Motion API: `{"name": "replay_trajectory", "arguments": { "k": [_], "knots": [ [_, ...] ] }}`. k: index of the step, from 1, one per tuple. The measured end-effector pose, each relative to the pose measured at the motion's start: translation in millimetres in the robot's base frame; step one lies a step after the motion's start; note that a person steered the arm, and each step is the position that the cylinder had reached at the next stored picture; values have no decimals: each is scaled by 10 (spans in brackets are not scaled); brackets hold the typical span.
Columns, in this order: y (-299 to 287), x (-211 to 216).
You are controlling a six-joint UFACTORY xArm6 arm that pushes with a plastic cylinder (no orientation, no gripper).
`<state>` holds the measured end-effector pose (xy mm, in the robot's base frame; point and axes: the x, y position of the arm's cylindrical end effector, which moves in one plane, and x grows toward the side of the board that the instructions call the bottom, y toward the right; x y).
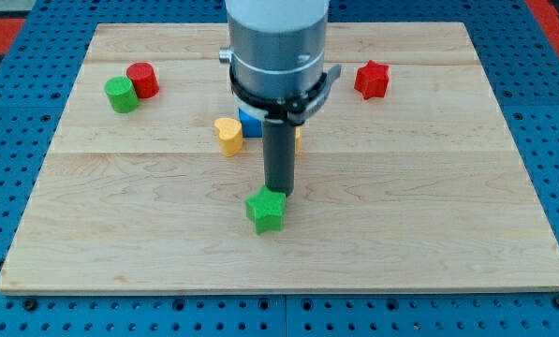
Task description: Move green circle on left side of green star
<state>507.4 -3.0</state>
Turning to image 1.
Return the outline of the grey cylindrical robot arm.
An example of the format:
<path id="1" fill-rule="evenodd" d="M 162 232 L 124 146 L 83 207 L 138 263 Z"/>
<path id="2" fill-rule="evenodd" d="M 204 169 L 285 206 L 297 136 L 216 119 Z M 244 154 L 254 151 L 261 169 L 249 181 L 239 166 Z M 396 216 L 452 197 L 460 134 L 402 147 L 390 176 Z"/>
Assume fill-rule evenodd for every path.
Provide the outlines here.
<path id="1" fill-rule="evenodd" d="M 341 68 L 324 68 L 330 0 L 227 0 L 229 65 L 239 110 L 261 121 L 265 184 L 294 189 L 296 129 L 326 102 Z"/>

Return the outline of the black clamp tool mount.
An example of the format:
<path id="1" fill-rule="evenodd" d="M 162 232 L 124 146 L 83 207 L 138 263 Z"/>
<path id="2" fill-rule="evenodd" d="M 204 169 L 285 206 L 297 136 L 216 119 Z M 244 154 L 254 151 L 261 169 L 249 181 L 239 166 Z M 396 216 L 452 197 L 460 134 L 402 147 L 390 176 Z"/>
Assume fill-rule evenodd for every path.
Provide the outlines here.
<path id="1" fill-rule="evenodd" d="M 237 107 L 249 116 L 261 122 L 303 125 L 325 104 L 333 83 L 341 77 L 342 66 L 333 66 L 323 72 L 315 85 L 293 97 L 268 98 L 249 93 L 236 79 L 233 70 L 229 70 L 231 91 Z"/>

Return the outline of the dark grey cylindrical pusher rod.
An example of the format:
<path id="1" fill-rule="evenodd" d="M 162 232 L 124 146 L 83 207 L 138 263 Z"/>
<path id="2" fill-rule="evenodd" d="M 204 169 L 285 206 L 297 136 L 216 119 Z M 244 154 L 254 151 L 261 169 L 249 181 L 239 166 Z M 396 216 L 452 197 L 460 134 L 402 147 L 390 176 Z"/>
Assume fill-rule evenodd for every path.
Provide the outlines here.
<path id="1" fill-rule="evenodd" d="M 266 186 L 290 196 L 294 190 L 295 127 L 286 123 L 262 123 Z"/>

